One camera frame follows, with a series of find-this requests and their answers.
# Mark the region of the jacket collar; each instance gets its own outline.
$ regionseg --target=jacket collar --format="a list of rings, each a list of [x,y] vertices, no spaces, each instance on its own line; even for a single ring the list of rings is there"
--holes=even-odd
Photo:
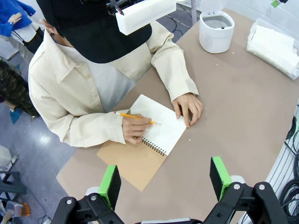
[[[44,52],[49,59],[58,83],[60,83],[71,72],[71,70],[79,64],[74,62],[65,55],[61,49],[59,49],[53,41],[50,33],[47,31],[44,33],[43,42]]]

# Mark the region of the camouflage pants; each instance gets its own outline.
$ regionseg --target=camouflage pants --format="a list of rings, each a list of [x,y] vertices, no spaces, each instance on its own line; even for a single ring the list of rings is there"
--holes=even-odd
[[[0,60],[0,97],[31,116],[39,116],[30,100],[28,83],[2,60]]]

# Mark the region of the blue jacket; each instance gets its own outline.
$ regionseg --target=blue jacket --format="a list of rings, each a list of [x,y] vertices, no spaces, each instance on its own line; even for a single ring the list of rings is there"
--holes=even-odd
[[[35,12],[33,7],[17,0],[0,0],[0,35],[11,36],[13,30],[30,25],[32,21],[28,15],[32,16]],[[7,22],[13,14],[17,13],[22,13],[20,21],[15,25],[12,22]]]

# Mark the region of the yellow pencil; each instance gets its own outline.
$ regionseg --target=yellow pencil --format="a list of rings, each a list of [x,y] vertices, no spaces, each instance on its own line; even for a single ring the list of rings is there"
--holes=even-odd
[[[135,119],[141,119],[141,118],[139,118],[139,117],[132,116],[132,115],[125,114],[125,113],[120,113],[120,112],[117,112],[117,111],[114,111],[114,113],[117,114],[117,115],[123,116],[123,117],[135,118]],[[155,124],[155,125],[162,125],[162,124],[159,124],[159,123],[154,122],[154,121],[151,121],[150,123],[151,123],[151,124]]]

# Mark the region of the white notebook page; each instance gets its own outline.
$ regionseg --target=white notebook page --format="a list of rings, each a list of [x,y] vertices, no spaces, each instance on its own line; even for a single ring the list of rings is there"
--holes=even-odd
[[[145,95],[140,95],[131,107],[131,114],[138,113],[162,124],[153,124],[143,137],[152,145],[160,147],[160,151],[164,154],[169,155],[186,129],[183,117],[177,119],[174,111]]]

